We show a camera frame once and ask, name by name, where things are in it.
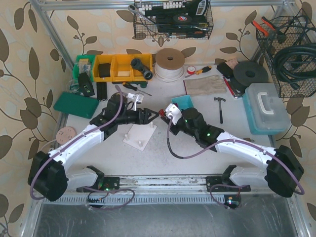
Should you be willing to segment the black sanding block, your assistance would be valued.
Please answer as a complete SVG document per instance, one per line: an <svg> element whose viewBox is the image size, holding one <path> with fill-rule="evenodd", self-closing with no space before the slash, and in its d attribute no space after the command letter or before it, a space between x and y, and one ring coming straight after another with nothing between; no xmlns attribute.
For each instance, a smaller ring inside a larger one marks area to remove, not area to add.
<svg viewBox="0 0 316 237"><path fill-rule="evenodd" d="M237 59L231 59L229 61L220 63L217 65L217 70L227 79L234 76L234 68L238 64Z"/></svg>

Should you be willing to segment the blue plastic tray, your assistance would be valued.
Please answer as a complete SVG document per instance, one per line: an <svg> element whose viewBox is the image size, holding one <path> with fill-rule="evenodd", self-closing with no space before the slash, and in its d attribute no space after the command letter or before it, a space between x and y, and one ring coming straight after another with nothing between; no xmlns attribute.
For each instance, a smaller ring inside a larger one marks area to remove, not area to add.
<svg viewBox="0 0 316 237"><path fill-rule="evenodd" d="M194 107L190 95L174 97L171 99L171 102L172 104L175 104L179 108L179 110L185 110Z"/></svg>

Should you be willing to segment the round sanding disc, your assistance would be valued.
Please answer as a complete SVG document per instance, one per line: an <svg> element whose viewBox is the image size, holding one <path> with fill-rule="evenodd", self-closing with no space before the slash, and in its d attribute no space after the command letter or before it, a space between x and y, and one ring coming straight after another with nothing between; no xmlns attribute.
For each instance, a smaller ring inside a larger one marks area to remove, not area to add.
<svg viewBox="0 0 316 237"><path fill-rule="evenodd" d="M56 134L56 141L60 145L64 145L67 142L71 141L77 135L74 128L66 126L61 128Z"/></svg>

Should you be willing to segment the black rubber disc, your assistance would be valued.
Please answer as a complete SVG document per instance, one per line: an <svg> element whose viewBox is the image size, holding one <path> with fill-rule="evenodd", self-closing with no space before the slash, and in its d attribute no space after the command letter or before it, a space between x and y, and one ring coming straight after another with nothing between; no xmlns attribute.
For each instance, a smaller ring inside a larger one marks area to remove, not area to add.
<svg viewBox="0 0 316 237"><path fill-rule="evenodd" d="M266 69L258 63L243 61L233 69L233 77L230 79L234 89L244 93L252 83L267 83L269 76Z"/></svg>

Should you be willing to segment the red handled tool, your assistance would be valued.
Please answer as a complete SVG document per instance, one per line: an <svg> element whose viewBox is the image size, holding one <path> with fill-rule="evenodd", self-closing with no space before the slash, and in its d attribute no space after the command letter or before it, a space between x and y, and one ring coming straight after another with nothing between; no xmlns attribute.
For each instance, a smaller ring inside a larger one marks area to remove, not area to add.
<svg viewBox="0 0 316 237"><path fill-rule="evenodd" d="M226 84L226 87L228 88L229 92L231 93L231 95L235 98L235 99L238 99L238 98L241 98L242 97L242 93L241 92L238 92L237 90L235 90L232 85L230 84L230 81L228 81L224 76L223 77L223 80Z"/></svg>

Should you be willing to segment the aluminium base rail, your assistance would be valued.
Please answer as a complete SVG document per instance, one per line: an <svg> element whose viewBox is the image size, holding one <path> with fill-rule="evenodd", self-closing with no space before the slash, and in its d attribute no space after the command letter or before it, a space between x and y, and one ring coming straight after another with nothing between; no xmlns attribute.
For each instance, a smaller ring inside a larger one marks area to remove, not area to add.
<svg viewBox="0 0 316 237"><path fill-rule="evenodd" d="M215 203L225 204L232 196L238 198L241 193L266 192L268 185L264 174L245 173L230 166L223 174L212 175L123 175L106 176L103 172L85 168L69 174L41 175L34 181L33 190L39 197L35 199L51 202L62 199L67 194L86 194L93 205L123 205L136 203L139 195L155 196L155 202L167 202L174 196L177 202L184 202L188 195L209 195Z"/></svg>

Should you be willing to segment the beige work glove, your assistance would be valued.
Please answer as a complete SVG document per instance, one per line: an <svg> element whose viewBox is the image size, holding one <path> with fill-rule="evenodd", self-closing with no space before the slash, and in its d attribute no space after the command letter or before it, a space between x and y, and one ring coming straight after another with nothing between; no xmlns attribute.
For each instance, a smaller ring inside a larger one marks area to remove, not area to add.
<svg viewBox="0 0 316 237"><path fill-rule="evenodd" d="M184 80L185 91L191 96L226 93L226 84L219 75Z"/></svg>

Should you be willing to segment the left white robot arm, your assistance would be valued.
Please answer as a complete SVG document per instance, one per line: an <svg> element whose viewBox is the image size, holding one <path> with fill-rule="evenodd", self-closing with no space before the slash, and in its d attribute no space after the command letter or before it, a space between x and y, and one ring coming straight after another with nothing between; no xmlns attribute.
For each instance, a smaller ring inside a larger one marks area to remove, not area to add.
<svg viewBox="0 0 316 237"><path fill-rule="evenodd" d="M119 125L147 125L159 116L158 112L148 108L129 109L127 94L119 86L116 89L117 93L111 96L106 107L81 133L55 150L36 153L28 177L31 198L37 199L33 191L49 201L56 201L65 191L108 190L104 173L94 166L74 172L70 172L69 168L82 155L115 133Z"/></svg>

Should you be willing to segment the black block in bin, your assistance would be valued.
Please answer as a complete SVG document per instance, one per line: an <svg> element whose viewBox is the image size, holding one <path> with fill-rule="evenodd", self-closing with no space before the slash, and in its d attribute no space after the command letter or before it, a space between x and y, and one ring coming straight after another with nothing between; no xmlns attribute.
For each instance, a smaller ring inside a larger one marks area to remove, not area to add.
<svg viewBox="0 0 316 237"><path fill-rule="evenodd" d="M99 77L108 78L111 76L111 64L103 63L98 65Z"/></svg>

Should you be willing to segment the black ribbed bar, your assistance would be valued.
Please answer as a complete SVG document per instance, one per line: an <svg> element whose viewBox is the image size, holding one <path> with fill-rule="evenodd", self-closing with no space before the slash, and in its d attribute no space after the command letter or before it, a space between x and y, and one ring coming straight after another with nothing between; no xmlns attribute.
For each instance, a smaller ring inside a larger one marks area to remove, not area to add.
<svg viewBox="0 0 316 237"><path fill-rule="evenodd" d="M108 99L107 83L106 82L97 82L96 89L97 89L97 99L99 101L106 101Z"/></svg>

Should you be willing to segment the red white tape roll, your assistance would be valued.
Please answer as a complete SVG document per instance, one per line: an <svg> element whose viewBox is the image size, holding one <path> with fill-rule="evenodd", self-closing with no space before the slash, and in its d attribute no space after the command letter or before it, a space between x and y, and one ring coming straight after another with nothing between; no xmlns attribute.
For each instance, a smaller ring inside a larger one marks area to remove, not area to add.
<svg viewBox="0 0 316 237"><path fill-rule="evenodd" d="M189 66L189 67L187 68L187 73L188 73L189 75L193 75L195 72L196 72L196 68L195 68L194 66Z"/></svg>

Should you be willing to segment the orange handled pliers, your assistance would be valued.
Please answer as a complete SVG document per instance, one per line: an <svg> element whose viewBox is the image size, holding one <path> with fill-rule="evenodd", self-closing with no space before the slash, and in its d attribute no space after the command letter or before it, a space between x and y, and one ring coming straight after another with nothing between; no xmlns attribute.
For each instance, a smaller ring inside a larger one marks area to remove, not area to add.
<svg viewBox="0 0 316 237"><path fill-rule="evenodd" d="M259 31L261 32L265 37L269 36L269 32L264 28L264 26L267 26L270 30L275 31L276 26L268 20L265 16L261 17L261 21L263 22L263 25L257 23L255 20L252 20L251 24Z"/></svg>

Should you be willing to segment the brass padlock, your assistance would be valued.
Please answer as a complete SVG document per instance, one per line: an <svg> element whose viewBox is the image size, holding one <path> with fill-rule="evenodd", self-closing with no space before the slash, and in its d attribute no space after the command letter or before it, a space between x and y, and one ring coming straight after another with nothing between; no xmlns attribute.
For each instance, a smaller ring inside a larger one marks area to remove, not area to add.
<svg viewBox="0 0 316 237"><path fill-rule="evenodd" d="M243 138L243 140L248 141L248 142L254 142L254 140L252 140L250 138Z"/></svg>

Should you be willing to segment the green plastic case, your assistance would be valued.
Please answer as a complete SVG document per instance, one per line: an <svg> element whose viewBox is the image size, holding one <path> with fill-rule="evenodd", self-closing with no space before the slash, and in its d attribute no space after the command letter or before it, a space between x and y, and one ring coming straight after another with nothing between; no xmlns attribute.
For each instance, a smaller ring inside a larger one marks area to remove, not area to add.
<svg viewBox="0 0 316 237"><path fill-rule="evenodd" d="M98 105L99 101L96 98L63 92L57 99L53 108L54 110L65 114L90 119L95 113Z"/></svg>

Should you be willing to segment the translucent teal storage box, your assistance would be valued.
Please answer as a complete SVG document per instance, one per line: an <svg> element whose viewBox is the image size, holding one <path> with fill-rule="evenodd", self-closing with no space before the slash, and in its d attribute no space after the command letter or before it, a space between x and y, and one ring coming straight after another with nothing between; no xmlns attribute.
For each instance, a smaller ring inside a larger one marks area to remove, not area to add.
<svg viewBox="0 0 316 237"><path fill-rule="evenodd" d="M287 130L290 119L272 83L253 83L242 97L251 134L276 135Z"/></svg>

